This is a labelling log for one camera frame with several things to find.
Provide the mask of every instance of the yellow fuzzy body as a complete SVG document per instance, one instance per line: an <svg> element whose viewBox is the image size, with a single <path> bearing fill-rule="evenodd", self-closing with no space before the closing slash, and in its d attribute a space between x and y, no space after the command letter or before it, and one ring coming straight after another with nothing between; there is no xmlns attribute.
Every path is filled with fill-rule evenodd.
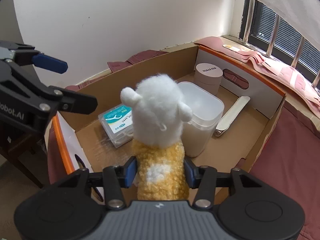
<svg viewBox="0 0 320 240"><path fill-rule="evenodd" d="M188 199L189 187L184 174L182 142L161 149L147 146L134 139L132 150L138 160L139 200ZM164 174L164 179L150 182L147 179L147 173L155 164L167 164L171 169Z"/></svg>

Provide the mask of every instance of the white wall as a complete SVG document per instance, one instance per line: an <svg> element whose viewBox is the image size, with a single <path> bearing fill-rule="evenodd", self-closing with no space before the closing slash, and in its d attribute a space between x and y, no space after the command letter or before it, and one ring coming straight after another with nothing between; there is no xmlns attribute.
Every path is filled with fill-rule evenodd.
<svg viewBox="0 0 320 240"><path fill-rule="evenodd" d="M65 87L126 60L230 30L234 0L14 0L23 41L68 62L63 74L37 69Z"/></svg>
<svg viewBox="0 0 320 240"><path fill-rule="evenodd" d="M0 15L0 40L23 43L13 0L0 1ZM33 77L36 77L36 72L32 65L24 66L23 69Z"/></svg>
<svg viewBox="0 0 320 240"><path fill-rule="evenodd" d="M244 8L244 0L235 0L232 14L232 22L230 28L230 35L239 37L240 28L242 24L242 14Z"/></svg>

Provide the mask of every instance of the round cylindrical container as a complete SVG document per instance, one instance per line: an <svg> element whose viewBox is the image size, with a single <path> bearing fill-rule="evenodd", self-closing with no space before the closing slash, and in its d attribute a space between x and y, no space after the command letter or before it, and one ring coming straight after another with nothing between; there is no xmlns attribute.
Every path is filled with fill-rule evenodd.
<svg viewBox="0 0 320 240"><path fill-rule="evenodd" d="M196 66L195 84L212 95L216 95L221 83L222 70L209 63L200 63Z"/></svg>

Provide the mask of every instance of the blue gripper pad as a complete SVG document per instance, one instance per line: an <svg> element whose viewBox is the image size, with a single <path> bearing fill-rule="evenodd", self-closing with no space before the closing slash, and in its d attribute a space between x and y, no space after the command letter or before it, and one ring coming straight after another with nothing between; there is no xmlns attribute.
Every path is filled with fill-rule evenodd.
<svg viewBox="0 0 320 240"><path fill-rule="evenodd" d="M59 74L65 73L68 69L68 64L66 62L41 53L32 57L32 63L36 67L47 69Z"/></svg>
<svg viewBox="0 0 320 240"><path fill-rule="evenodd" d="M184 160L184 174L186 176L186 181L188 183L189 188L196 188L196 179L193 173L192 167L189 165L189 163Z"/></svg>
<svg viewBox="0 0 320 240"><path fill-rule="evenodd" d="M133 161L127 167L127 173L124 178L125 188L131 187L134 177L136 176L136 173L137 173L137 166L138 166L137 158L134 158Z"/></svg>

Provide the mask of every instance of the window bars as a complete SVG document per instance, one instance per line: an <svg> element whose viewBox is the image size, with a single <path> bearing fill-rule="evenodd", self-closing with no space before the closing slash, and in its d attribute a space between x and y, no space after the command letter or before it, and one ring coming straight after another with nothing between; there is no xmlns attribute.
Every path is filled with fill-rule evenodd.
<svg viewBox="0 0 320 240"><path fill-rule="evenodd" d="M252 24L252 19L253 19L254 4L255 4L255 0L250 0L249 1L247 22L246 22L246 25L245 25L244 36L243 36L243 40L242 40L242 44L247 46L247 47L249 47L250 49L252 49L253 46L248 44L248 38L249 38L249 35L250 35L250 29L251 29L251 24ZM267 56L267 57L271 57L272 50L273 50L273 47L274 47L274 44L275 44L275 41L276 41L276 38L277 38L277 33L278 33L278 30L279 30L280 19L281 19L281 17L278 14L276 14L276 20L275 20L275 24L273 26L271 39L270 39L270 42L269 42L269 46L268 46L267 52L265 54L265 56ZM294 56L294 59L293 59L293 61L291 63L291 66L293 68L295 68L297 63L298 63L298 60L299 60L299 58L301 56L303 45L304 45L305 41L306 41L306 39L303 36L301 36L301 40L300 40L298 49L297 49L296 54ZM316 75L316 77L315 77L315 79L314 79L314 81L312 83L312 87L316 88L318 83L319 83L319 81L320 81L320 70L318 71L318 73L317 73L317 75Z"/></svg>

